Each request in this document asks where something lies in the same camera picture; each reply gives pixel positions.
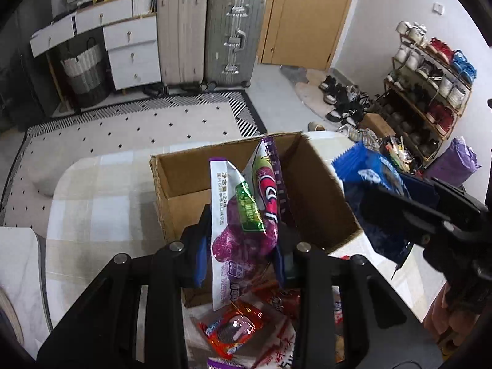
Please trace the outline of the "blue cookie packet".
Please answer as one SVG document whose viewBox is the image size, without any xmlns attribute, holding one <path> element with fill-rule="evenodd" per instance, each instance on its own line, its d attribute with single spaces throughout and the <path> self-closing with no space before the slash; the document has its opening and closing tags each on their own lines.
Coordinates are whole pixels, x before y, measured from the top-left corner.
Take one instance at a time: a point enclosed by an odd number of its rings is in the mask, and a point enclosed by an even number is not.
<svg viewBox="0 0 492 369">
<path fill-rule="evenodd" d="M 386 157 L 363 142 L 357 142 L 336 157 L 332 166 L 343 183 L 345 200 L 372 248 L 401 268 L 413 243 L 392 223 L 396 219 L 391 211 L 393 205 L 385 200 L 393 196 L 410 197 L 397 170 Z"/>
</svg>

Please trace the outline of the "red cookie packet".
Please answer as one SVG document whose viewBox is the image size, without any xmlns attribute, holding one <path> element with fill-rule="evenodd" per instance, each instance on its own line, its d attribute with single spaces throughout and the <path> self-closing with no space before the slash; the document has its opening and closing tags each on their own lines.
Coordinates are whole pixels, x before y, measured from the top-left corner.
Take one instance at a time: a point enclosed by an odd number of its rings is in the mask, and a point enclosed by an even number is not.
<svg viewBox="0 0 492 369">
<path fill-rule="evenodd" d="M 264 327 L 265 314 L 254 305 L 232 302 L 213 322 L 199 322 L 198 328 L 221 357 L 232 360 L 234 354 Z"/>
</svg>

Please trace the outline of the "white red noodle snack bag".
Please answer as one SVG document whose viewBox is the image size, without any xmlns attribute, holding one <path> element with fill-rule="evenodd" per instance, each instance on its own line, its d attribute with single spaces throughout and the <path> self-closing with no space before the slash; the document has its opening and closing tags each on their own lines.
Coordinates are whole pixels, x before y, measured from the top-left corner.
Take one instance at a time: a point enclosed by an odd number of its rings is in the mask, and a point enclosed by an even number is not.
<svg viewBox="0 0 492 369">
<path fill-rule="evenodd" d="M 286 316 L 266 342 L 252 368 L 291 368 L 294 360 L 295 338 L 296 331 L 293 322 Z"/>
</svg>

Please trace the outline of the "checked tablecloth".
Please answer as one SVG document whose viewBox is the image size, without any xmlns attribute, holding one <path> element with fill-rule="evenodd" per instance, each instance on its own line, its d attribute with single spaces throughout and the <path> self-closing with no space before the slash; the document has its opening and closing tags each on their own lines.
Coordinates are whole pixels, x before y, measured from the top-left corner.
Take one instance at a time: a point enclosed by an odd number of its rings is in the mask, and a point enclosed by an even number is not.
<svg viewBox="0 0 492 369">
<path fill-rule="evenodd" d="M 332 174 L 331 161 L 353 144 L 346 136 L 330 131 L 304 135 Z M 144 256 L 164 246 L 151 156 L 213 144 L 216 143 L 187 142 L 99 154 L 78 159 L 64 171 L 54 190 L 48 221 L 46 288 L 54 327 L 114 255 L 125 252 L 133 257 Z M 422 258 L 420 251 L 416 247 L 412 250 L 393 280 L 389 278 L 395 265 L 377 254 L 366 236 L 355 237 L 347 247 L 331 255 L 367 256 L 422 320 L 432 298 L 425 295 L 417 259 Z"/>
</svg>

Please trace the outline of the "small brown cardboard box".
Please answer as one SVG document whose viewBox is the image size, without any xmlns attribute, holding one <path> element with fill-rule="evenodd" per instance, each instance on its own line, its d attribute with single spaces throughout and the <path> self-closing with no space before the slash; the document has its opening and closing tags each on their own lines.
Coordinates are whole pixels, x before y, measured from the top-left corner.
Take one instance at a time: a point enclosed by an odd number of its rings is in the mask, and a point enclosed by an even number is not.
<svg viewBox="0 0 492 369">
<path fill-rule="evenodd" d="M 379 138 L 395 136 L 396 132 L 377 113 L 367 113 L 359 124 L 359 129 L 368 128 Z"/>
</svg>

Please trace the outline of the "wooden shoe rack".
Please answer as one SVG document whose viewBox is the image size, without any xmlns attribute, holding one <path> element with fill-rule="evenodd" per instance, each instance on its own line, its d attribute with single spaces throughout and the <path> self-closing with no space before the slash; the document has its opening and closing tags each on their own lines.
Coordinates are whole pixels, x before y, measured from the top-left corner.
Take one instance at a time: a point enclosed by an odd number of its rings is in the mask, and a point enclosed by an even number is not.
<svg viewBox="0 0 492 369">
<path fill-rule="evenodd" d="M 426 168 L 452 138 L 470 100 L 471 85 L 438 54 L 404 34 L 391 64 L 375 106 Z"/>
</svg>

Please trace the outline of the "beige slipper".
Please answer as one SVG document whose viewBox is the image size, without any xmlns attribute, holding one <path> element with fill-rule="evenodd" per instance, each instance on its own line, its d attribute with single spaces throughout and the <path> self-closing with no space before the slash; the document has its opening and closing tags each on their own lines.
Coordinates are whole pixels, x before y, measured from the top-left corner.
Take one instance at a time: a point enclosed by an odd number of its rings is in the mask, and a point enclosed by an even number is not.
<svg viewBox="0 0 492 369">
<path fill-rule="evenodd" d="M 324 125 L 317 123 L 317 122 L 310 122 L 308 124 L 308 131 L 309 132 L 320 132 L 320 131 L 325 131 Z"/>
</svg>

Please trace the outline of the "round door mat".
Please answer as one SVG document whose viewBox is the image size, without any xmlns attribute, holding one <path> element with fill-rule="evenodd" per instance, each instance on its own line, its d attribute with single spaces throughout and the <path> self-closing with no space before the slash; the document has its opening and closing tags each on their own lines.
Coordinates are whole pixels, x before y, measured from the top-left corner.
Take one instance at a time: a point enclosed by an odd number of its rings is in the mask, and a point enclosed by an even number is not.
<svg viewBox="0 0 492 369">
<path fill-rule="evenodd" d="M 328 76 L 326 71 L 282 65 L 280 72 L 288 79 L 298 98 L 313 113 L 326 117 L 334 109 L 334 105 L 324 101 L 324 91 L 319 88 Z"/>
</svg>

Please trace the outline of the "black and white rug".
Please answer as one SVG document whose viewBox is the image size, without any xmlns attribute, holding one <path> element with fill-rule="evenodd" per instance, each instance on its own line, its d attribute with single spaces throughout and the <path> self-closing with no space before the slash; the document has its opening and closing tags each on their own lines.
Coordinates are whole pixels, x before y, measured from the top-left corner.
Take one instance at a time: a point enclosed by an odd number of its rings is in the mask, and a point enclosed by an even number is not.
<svg viewBox="0 0 492 369">
<path fill-rule="evenodd" d="M 58 179 L 86 157 L 265 133 L 244 90 L 133 100 L 31 126 L 1 195 L 1 224 L 43 232 Z"/>
</svg>

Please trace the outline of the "wooden door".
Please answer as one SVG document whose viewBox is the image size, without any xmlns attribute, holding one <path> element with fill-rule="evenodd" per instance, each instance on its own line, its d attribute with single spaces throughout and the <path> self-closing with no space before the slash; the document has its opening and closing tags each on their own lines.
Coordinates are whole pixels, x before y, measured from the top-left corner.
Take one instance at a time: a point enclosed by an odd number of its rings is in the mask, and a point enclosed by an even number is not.
<svg viewBox="0 0 492 369">
<path fill-rule="evenodd" d="M 262 64 L 325 70 L 334 60 L 352 0 L 267 0 Z"/>
</svg>

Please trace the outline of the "woven laundry basket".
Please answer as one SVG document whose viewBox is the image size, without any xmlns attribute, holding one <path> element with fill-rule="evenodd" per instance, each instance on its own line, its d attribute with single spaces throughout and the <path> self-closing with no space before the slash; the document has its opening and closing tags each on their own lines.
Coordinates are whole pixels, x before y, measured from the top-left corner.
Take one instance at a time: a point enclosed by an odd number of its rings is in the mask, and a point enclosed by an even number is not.
<svg viewBox="0 0 492 369">
<path fill-rule="evenodd" d="M 109 96 L 105 56 L 95 37 L 89 37 L 86 49 L 69 54 L 61 61 L 73 91 L 76 109 L 91 108 Z"/>
</svg>

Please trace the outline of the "silver hard suitcase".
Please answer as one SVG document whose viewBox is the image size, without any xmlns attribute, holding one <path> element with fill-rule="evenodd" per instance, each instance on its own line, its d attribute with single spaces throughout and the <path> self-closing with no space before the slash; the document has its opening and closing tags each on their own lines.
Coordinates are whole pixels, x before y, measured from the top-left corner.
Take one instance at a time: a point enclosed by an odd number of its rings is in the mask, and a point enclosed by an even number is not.
<svg viewBox="0 0 492 369">
<path fill-rule="evenodd" d="M 264 11 L 265 0 L 208 0 L 204 60 L 208 90 L 250 86 Z"/>
</svg>

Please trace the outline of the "white drawer desk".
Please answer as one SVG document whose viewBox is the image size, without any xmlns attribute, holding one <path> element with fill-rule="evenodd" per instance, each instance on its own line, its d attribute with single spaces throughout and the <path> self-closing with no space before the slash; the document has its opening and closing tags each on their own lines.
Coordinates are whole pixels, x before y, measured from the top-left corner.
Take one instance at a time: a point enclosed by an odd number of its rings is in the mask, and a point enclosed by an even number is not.
<svg viewBox="0 0 492 369">
<path fill-rule="evenodd" d="M 68 14 L 31 36 L 34 57 L 89 31 L 103 31 L 117 90 L 161 81 L 157 17 L 152 0 L 109 0 Z"/>
</svg>

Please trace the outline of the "beige hard suitcase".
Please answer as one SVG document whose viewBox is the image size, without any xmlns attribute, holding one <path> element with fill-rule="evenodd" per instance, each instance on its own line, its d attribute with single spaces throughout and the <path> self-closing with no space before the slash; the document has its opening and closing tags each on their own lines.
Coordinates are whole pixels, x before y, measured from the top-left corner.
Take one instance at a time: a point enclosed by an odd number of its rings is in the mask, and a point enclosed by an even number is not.
<svg viewBox="0 0 492 369">
<path fill-rule="evenodd" d="M 158 53 L 166 86 L 204 80 L 208 0 L 158 0 Z"/>
</svg>

